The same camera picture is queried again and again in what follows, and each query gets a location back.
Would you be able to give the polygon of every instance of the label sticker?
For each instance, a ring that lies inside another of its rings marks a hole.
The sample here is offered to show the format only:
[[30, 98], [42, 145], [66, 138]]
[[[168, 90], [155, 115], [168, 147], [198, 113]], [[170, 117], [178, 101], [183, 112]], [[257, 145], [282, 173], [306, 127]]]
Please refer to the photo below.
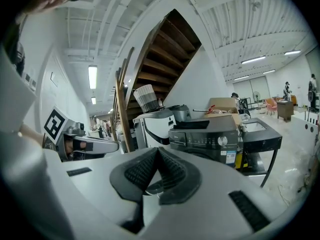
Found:
[[236, 160], [237, 151], [227, 151], [226, 153], [226, 164], [234, 164]]

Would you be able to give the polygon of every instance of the sink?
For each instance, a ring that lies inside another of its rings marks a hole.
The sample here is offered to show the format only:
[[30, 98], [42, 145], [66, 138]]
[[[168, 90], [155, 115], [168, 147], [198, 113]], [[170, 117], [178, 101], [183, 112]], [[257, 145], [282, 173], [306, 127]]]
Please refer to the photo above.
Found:
[[246, 123], [245, 126], [246, 126], [246, 131], [249, 132], [249, 133], [258, 132], [258, 131], [264, 131], [264, 130], [267, 129], [259, 122]]

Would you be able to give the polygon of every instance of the pink chair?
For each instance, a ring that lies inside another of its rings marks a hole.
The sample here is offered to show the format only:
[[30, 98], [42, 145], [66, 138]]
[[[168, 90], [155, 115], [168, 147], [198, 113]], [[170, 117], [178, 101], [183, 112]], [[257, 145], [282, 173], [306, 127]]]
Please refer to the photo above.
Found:
[[273, 98], [267, 98], [265, 99], [265, 104], [266, 104], [266, 109], [267, 112], [266, 114], [268, 115], [268, 112], [270, 111], [270, 116], [275, 113], [275, 111], [277, 111], [277, 103]]

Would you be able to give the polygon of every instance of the floor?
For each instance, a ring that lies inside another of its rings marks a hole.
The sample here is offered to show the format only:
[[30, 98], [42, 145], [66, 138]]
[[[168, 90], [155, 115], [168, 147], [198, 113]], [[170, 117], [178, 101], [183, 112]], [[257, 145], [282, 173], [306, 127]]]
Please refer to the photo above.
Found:
[[[295, 113], [304, 112], [306, 109], [295, 107]], [[270, 116], [261, 114], [258, 110], [250, 112], [252, 118], [259, 118], [282, 135], [281, 149], [277, 153], [272, 171], [263, 189], [268, 191], [279, 202], [287, 206], [303, 197], [305, 189], [298, 193], [304, 185], [304, 177], [308, 173], [308, 164], [311, 155], [301, 149], [290, 137], [290, 121], [278, 119], [277, 112]], [[260, 153], [265, 169], [269, 167], [272, 151]]]

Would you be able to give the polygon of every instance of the person's hand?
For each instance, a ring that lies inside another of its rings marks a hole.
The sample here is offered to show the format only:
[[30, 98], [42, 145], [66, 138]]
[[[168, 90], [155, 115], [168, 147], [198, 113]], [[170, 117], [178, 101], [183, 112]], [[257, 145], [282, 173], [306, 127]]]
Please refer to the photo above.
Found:
[[[86, 142], [81, 142], [80, 143], [80, 148], [85, 149], [86, 148]], [[73, 140], [72, 139], [67, 139], [64, 142], [64, 149], [65, 149], [65, 153], [67, 155], [71, 154], [74, 151], [74, 144], [73, 144]]]

